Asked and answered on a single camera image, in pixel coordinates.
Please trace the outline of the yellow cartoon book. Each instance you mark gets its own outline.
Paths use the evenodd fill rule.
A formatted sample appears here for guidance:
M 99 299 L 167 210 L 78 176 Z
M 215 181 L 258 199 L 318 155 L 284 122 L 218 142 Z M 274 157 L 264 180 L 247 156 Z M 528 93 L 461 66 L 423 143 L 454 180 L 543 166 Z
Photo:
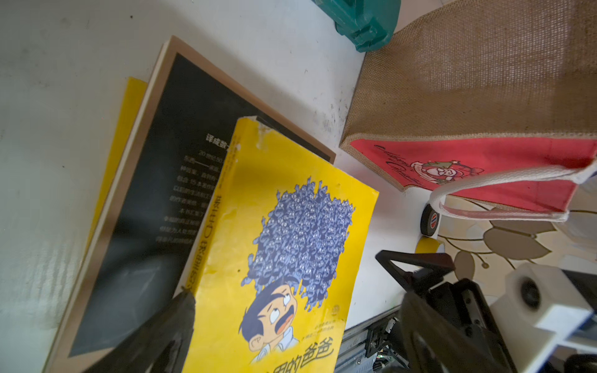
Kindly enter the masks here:
M 183 280 L 195 320 L 181 372 L 334 371 L 378 198 L 239 118 Z

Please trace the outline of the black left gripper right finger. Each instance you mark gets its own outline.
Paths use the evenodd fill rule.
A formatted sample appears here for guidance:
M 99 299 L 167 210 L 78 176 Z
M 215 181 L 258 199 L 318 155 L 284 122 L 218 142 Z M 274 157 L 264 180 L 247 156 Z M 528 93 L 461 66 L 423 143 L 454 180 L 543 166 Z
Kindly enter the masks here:
M 404 295 L 400 308 L 404 346 L 413 372 L 505 372 L 489 354 L 419 296 Z

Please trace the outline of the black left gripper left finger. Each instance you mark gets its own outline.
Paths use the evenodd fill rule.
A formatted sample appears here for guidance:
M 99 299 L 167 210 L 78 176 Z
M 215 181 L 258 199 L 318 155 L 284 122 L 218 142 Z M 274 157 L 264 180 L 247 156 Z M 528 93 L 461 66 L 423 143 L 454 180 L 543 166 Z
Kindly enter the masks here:
M 183 290 L 88 372 L 181 372 L 194 332 L 195 298 Z

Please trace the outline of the burlap canvas bag red front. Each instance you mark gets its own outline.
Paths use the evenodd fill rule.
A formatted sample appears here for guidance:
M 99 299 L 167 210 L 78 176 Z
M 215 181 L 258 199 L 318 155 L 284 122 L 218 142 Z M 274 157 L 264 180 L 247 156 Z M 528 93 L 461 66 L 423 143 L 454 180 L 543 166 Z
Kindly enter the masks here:
M 341 148 L 444 216 L 563 222 L 596 171 L 594 1 L 454 1 L 366 55 Z

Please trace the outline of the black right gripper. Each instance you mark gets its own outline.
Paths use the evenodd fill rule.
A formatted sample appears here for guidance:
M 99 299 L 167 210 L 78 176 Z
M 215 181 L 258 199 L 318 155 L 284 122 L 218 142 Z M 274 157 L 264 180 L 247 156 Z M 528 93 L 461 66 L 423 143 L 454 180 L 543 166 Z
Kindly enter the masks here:
M 440 284 L 455 270 L 449 254 L 382 250 L 375 258 L 406 292 L 427 292 L 424 300 L 455 326 L 466 341 L 507 372 L 517 371 L 478 284 L 469 279 Z

